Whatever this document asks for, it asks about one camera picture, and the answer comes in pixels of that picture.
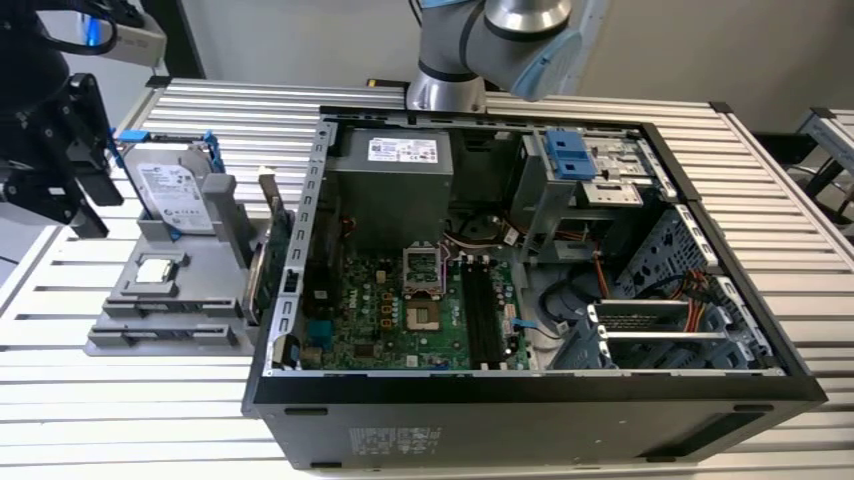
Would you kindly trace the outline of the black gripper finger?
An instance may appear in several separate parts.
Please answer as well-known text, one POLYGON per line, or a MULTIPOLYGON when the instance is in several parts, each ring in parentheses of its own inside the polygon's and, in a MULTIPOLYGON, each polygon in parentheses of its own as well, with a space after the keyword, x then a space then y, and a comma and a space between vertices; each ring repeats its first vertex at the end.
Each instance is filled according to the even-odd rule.
POLYGON ((113 130, 97 78, 78 73, 67 83, 63 119, 71 132, 69 157, 77 178, 99 206, 119 206, 125 198, 111 178, 115 157, 113 130))
POLYGON ((2 217, 35 226, 66 226, 85 239, 105 238, 109 227, 75 175, 73 162, 47 170, 2 161, 2 217))

